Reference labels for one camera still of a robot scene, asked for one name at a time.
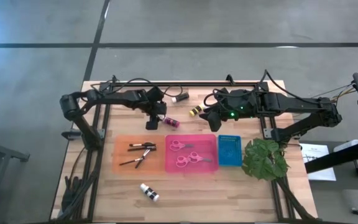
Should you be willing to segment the magenta paint bottle white cap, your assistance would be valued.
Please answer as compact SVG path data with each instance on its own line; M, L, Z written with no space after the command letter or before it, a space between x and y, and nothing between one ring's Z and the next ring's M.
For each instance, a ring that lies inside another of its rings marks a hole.
M169 118L169 117L164 117L163 119L163 122L165 124L168 124L170 126L173 126L174 128L178 128L179 125L180 125L180 122L175 120L175 119L172 119L172 118Z

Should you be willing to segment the black fan brush silver ferrule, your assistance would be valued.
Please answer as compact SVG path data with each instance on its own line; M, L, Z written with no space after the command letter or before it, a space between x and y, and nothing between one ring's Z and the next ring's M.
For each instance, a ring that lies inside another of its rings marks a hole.
M145 150L145 152L143 153L142 157L139 159L139 161L137 162L135 168L137 169L141 163L143 162L143 160L145 160L146 156L148 153L152 152L152 151L156 151L157 147L155 144L147 144L146 146L143 147L143 149Z

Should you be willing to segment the pink scissors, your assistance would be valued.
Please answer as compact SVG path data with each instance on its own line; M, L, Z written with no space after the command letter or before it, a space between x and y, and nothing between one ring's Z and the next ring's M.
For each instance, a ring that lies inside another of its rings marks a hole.
M187 157L178 156L175 164L177 167L182 168L182 167L186 167L188 163L189 163L189 160Z
M171 145L169 146L169 149L172 151L179 151L181 149L187 148L187 147L194 147L193 144L185 144L178 140L172 141Z
M211 162L211 159L201 157L197 152L191 152L188 156L188 161L192 163L197 163L201 161Z

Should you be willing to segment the white paint bottle black label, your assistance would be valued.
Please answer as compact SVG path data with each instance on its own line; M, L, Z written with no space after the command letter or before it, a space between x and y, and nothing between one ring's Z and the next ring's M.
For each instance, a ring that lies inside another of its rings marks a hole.
M144 183L140 185L140 189L146 196L148 196L148 198L150 198L154 202L156 202L160 198L159 194L156 191L154 191L152 188L150 188L148 185L145 185Z

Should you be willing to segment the yellow paint bottle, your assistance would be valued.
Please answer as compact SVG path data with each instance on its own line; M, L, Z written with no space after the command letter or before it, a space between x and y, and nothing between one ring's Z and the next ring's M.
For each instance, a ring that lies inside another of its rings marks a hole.
M190 116L191 116L191 117L194 117L194 116L196 116L197 114L201 113L201 112L204 110L204 107L205 107L204 104L200 104L200 105L195 106L194 108L192 108L192 109L189 111Z

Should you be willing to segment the black paint bottle white cap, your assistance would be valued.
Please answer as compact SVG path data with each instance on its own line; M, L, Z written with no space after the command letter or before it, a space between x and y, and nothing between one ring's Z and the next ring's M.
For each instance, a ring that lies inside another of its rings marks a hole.
M182 94L179 94L177 96L172 97L172 102L173 103L178 103L180 101L187 100L189 97L190 96L189 96L189 94L187 92L182 93Z

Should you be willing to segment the pink translucent plastic tray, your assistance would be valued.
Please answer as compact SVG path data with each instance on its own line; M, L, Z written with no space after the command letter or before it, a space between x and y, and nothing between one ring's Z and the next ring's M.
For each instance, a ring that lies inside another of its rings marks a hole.
M193 144L179 151L169 149L172 141L178 140L185 144ZM186 167L176 166L178 156L187 157L191 152L197 152L201 157L211 159L211 162L189 162ZM216 136L213 134L177 134L165 137L165 171L168 173L210 173L218 170L218 150Z

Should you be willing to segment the blue plastic basket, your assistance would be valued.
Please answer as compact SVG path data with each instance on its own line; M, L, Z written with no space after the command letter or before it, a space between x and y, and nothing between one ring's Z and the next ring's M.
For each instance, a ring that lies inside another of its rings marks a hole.
M220 166L242 165L242 140L240 136L219 135L218 157Z

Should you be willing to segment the orange translucent plastic tray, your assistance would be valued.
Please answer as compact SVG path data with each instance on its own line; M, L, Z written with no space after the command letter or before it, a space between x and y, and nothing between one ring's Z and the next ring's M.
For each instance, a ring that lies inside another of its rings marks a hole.
M119 166L120 163L141 158L144 150L127 151L129 144L153 142L157 150L147 154L145 160L136 169L137 162ZM122 175L154 175L165 172L165 136L164 135L118 135L114 140L114 150L111 154L112 171Z

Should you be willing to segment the green leafy plant white pot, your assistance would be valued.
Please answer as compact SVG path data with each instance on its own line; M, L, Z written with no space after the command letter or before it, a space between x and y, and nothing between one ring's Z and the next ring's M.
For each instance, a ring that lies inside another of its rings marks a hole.
M284 148L274 140L255 138L244 148L241 169L250 177L275 180L286 176L289 168Z

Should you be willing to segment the white paper sheet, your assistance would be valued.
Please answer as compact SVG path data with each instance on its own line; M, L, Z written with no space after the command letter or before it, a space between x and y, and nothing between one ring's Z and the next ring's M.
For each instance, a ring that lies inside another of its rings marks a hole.
M329 154L328 147L325 145L301 143L300 146L302 148L301 153L303 156L303 162L305 164ZM336 181L336 176L333 168L327 168L317 172L309 173L308 179L320 181Z

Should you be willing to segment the black desk bar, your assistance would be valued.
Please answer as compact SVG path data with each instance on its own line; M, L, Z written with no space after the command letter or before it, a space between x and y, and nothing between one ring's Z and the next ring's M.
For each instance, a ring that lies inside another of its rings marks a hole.
M358 144L305 163L307 173L358 160Z

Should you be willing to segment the black aluminium table frame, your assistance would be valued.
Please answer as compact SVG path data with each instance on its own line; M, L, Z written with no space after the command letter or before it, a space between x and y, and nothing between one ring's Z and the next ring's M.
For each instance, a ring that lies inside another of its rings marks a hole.
M228 86L218 81L161 83L171 94L181 90L190 94L185 101L168 102L168 116L180 122L178 128L160 124L148 131L147 117L123 106L97 106L86 115L88 121L106 130L95 203L88 209L94 222L276 222L279 217L295 215L277 184L249 177L237 167L198 174L122 175L112 171L111 154L118 135L208 134L208 123L191 117L189 111L203 100L212 103L212 90ZM159 194L156 202L141 191L142 183Z

